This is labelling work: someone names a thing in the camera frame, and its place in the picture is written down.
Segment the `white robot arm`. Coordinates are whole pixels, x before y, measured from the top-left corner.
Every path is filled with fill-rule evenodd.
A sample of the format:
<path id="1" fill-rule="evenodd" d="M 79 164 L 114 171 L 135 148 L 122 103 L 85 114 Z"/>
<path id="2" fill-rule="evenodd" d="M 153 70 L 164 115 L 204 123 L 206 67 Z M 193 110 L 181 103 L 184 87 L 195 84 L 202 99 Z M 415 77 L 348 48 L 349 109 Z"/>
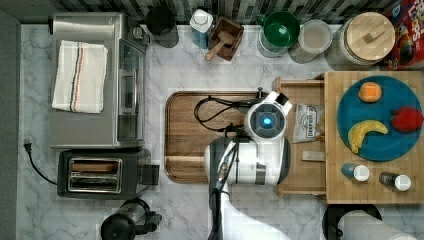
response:
<path id="1" fill-rule="evenodd" d="M 292 104 L 275 91 L 248 105 L 244 132 L 207 145 L 204 165 L 209 184 L 210 233 L 207 240 L 291 240 L 274 226 L 255 220 L 231 203 L 234 184 L 280 184 L 290 169 L 285 136 Z"/>

